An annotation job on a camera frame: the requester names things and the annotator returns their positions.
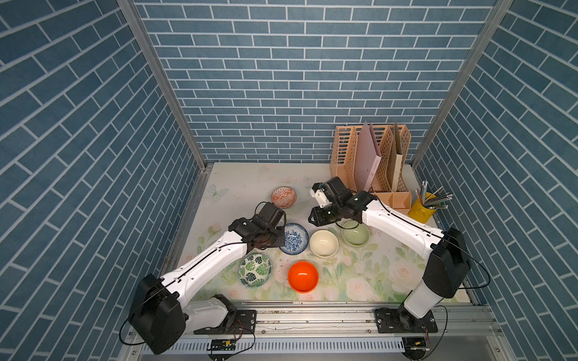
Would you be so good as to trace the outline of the cream bowl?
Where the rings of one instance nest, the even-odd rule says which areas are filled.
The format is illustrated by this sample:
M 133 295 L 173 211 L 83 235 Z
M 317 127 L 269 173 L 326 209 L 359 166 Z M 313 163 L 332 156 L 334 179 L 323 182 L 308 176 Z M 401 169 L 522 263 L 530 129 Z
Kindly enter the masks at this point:
M 319 230 L 311 236 L 309 246 L 317 257 L 329 258 L 339 250 L 339 241 L 332 232 Z

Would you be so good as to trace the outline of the blue floral patterned bowl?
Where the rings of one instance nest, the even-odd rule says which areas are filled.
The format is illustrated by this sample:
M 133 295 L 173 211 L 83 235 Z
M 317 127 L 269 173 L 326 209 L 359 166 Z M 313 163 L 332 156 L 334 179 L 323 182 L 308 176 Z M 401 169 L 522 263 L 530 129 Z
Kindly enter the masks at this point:
M 309 244 L 307 230 L 295 223 L 289 223 L 284 227 L 284 246 L 280 249 L 287 255 L 298 255 L 305 251 Z

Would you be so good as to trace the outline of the light green bowl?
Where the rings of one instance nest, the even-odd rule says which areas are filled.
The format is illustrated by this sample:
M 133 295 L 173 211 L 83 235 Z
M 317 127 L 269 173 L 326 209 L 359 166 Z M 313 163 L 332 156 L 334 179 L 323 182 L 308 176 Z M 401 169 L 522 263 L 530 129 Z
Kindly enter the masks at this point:
M 349 221 L 341 226 L 341 235 L 344 242 L 352 247 L 362 247 L 370 240 L 368 228 L 356 221 Z

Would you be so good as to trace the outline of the red patterned bowl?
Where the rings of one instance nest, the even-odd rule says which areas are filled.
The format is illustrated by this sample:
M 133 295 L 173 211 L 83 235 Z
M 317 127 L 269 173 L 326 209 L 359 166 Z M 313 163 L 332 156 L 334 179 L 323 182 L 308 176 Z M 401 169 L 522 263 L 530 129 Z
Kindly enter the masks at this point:
M 289 209 L 297 201 L 297 193 L 290 187 L 278 187 L 271 194 L 271 202 L 280 209 Z

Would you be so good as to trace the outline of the green leaf patterned bowl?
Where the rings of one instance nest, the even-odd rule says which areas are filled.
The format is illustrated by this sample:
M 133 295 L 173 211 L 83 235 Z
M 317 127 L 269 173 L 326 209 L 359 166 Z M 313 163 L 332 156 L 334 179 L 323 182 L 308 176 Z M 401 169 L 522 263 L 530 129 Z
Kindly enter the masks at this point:
M 248 254 L 239 266 L 239 281 L 249 289 L 262 287 L 272 275 L 272 262 L 263 254 Z

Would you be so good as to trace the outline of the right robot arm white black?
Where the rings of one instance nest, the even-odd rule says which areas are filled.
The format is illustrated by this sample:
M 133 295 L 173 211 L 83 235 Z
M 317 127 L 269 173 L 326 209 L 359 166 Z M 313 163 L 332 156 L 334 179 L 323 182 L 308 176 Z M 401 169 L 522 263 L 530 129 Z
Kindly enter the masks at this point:
M 471 270 L 463 235 L 453 228 L 442 231 L 417 223 L 364 191 L 354 195 L 346 190 L 336 196 L 318 188 L 309 193 L 318 203 L 310 213 L 311 224 L 320 227 L 351 219 L 383 231 L 426 260 L 421 281 L 400 307 L 375 311 L 378 331 L 436 332 L 432 308 L 453 298 Z

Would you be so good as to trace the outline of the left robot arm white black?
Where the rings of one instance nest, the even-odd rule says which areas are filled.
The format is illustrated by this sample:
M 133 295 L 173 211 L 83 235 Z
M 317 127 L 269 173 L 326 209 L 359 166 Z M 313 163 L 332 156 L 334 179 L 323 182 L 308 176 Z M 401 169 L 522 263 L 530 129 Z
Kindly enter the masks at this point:
M 207 301 L 189 302 L 212 278 L 254 248 L 284 245 L 284 222 L 259 216 L 240 218 L 200 255 L 177 269 L 138 283 L 126 322 L 154 354 L 169 350 L 190 332 L 232 333 L 237 308 L 218 294 Z

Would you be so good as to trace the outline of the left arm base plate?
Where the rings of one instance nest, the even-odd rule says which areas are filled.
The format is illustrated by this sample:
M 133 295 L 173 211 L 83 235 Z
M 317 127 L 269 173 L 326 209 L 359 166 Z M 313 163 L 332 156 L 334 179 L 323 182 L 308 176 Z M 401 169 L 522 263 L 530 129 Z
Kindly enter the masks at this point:
M 248 329 L 254 332 L 257 321 L 256 310 L 228 311 L 224 320 L 215 327 L 205 327 L 194 331 L 194 335 L 232 335 Z

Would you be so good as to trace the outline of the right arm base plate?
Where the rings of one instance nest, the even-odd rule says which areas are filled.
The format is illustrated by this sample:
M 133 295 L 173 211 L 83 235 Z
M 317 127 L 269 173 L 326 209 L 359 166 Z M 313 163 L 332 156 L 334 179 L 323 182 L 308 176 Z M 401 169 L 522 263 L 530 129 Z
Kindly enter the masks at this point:
M 413 316 L 405 308 L 378 308 L 374 311 L 378 333 L 437 333 L 438 327 L 433 312 L 429 311 L 423 318 Z

